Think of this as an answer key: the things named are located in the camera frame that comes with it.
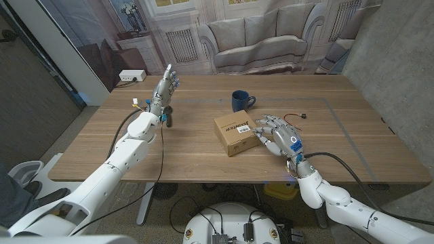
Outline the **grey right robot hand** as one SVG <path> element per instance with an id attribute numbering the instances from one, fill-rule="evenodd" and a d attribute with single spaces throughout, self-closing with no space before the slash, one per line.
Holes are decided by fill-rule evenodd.
<path id="1" fill-rule="evenodd" d="M 295 127 L 275 115 L 263 115 L 256 119 L 257 127 L 252 131 L 266 148 L 274 155 L 287 158 L 287 168 L 297 178 L 306 178 L 315 172 L 304 156 L 300 135 Z"/>

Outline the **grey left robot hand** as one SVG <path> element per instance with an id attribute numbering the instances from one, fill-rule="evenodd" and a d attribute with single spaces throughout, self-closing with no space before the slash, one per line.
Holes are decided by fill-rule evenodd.
<path id="1" fill-rule="evenodd" d="M 159 117 L 164 108 L 169 106 L 171 97 L 179 84 L 176 71 L 172 71 L 172 65 L 168 64 L 161 80 L 153 90 L 149 112 Z"/>

